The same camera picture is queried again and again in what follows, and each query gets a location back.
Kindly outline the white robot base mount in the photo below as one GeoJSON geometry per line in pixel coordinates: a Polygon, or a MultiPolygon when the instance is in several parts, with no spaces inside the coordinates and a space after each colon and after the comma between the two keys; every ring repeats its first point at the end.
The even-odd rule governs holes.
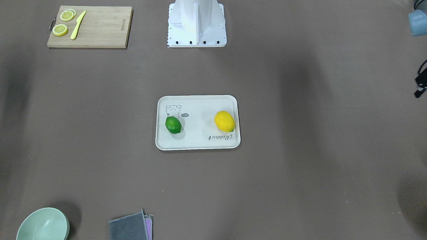
{"type": "Polygon", "coordinates": [[[206,48],[227,44],[224,6],[216,0],[176,0],[169,5],[167,47],[206,48]]]}

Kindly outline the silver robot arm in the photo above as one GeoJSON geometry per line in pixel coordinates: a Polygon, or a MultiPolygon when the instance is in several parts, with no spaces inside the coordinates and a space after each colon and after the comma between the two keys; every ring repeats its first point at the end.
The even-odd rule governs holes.
{"type": "Polygon", "coordinates": [[[427,1],[413,0],[413,11],[408,15],[411,35],[414,37],[427,34],[427,1]]]}

